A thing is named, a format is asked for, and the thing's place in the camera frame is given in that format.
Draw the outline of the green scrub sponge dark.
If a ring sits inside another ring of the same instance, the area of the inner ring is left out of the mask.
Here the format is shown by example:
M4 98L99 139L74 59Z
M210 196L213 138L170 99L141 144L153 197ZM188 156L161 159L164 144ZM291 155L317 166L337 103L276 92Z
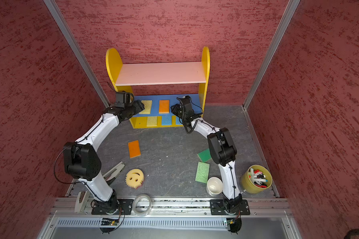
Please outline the green scrub sponge dark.
M202 152L198 153L197 156L200 159L200 161L203 163L211 160L211 155L210 155L209 149L203 150Z

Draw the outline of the light green sponge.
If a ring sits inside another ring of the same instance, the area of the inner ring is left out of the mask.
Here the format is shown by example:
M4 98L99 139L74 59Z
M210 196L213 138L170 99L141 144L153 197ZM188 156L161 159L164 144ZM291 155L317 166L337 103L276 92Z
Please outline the light green sponge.
M210 165L204 162L198 162L195 181L206 184L208 181Z

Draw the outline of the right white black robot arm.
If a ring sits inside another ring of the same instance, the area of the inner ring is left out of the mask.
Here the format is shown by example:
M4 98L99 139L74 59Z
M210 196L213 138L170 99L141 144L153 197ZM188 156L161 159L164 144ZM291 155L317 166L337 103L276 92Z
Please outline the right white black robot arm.
M171 106L171 113L179 118L186 133L196 131L207 139L211 159L218 165L223 183L223 209L229 214L235 213L243 199L235 174L237 148L229 130L215 127L206 122L201 113L195 113L190 96L177 100L179 103Z

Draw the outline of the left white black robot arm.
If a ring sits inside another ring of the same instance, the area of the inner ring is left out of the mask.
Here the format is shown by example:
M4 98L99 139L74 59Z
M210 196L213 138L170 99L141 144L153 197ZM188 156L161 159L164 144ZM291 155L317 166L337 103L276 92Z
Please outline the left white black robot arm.
M65 173L84 184L94 196L92 214L121 212L116 192L110 187L116 179L115 168L103 176L97 150L115 127L144 109L144 104L134 99L132 93L116 92L116 102L106 108L98 122L75 142L67 142L60 153L64 158Z

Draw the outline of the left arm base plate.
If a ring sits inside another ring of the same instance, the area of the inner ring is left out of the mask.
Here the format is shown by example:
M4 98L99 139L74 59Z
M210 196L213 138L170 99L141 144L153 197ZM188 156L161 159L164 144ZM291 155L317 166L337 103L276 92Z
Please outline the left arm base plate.
M117 201L100 202L92 200L91 207L93 215L116 216L119 214L130 215L132 211L133 199L120 199Z

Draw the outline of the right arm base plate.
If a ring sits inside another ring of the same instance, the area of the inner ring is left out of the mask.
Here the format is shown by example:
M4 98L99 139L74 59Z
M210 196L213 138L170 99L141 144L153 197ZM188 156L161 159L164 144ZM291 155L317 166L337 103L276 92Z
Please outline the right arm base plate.
M209 201L210 211L212 215L230 215L230 216L248 216L250 209L247 200L240 202L233 202L232 204L227 200L212 199Z

